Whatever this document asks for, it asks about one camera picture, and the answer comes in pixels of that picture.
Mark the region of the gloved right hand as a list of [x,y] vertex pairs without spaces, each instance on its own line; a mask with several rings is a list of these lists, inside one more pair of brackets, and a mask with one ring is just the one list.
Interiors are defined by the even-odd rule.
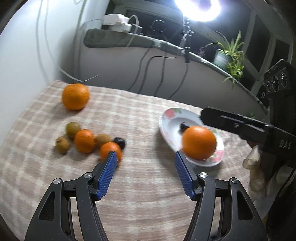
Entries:
[[242,164],[245,169],[250,171],[249,196],[261,218],[267,216],[277,193],[293,170],[293,168],[284,165],[273,174],[274,161],[274,155],[261,150],[259,144],[253,144],[252,150]]

